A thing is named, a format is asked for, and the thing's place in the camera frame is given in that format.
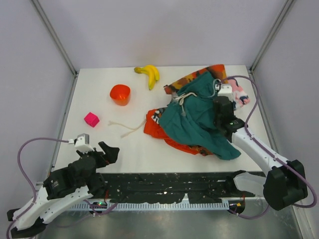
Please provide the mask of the teal green shorts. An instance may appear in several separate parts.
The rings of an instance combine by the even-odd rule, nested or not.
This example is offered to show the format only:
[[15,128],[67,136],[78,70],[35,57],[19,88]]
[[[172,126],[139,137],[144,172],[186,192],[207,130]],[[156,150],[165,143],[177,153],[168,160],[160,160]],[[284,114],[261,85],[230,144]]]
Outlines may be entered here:
[[241,155],[214,125],[213,100],[216,80],[205,73],[174,94],[159,125],[174,141],[199,145],[222,160]]

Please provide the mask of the orange shorts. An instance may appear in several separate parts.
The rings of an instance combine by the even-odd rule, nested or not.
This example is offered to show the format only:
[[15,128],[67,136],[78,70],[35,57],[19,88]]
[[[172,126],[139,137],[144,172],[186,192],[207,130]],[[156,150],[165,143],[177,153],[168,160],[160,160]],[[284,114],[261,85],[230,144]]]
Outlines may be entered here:
[[197,154],[201,154],[202,156],[213,155],[213,153],[211,153],[209,150],[207,150],[206,148],[202,146],[184,145],[169,138],[168,135],[161,128],[161,126],[157,122],[155,122],[155,120],[152,118],[153,116],[155,116],[156,111],[157,109],[153,109],[148,111],[146,114],[146,123],[144,126],[145,134],[148,134],[153,138],[163,139],[166,142],[166,144],[168,144],[169,146],[192,155],[197,155]]

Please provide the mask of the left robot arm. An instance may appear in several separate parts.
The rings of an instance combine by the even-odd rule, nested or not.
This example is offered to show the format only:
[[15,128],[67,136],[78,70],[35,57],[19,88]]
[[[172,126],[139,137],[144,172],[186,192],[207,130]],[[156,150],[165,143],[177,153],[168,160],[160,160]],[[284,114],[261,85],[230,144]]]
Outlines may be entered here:
[[8,239],[31,238],[73,205],[105,196],[107,184],[97,169],[115,163],[120,149],[101,141],[98,145],[102,150],[97,151],[82,136],[69,140],[68,144],[75,146],[79,159],[51,172],[29,202],[7,212]]

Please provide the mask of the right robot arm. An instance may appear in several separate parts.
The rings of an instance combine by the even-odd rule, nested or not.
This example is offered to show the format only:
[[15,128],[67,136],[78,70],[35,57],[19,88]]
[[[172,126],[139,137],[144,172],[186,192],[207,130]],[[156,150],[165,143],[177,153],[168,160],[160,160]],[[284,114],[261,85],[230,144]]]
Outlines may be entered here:
[[305,170],[298,160],[289,161],[250,134],[244,121],[234,115],[232,103],[226,96],[218,96],[213,105],[217,129],[264,173],[264,176],[258,176],[237,171],[231,179],[233,188],[264,197],[277,211],[308,196]]

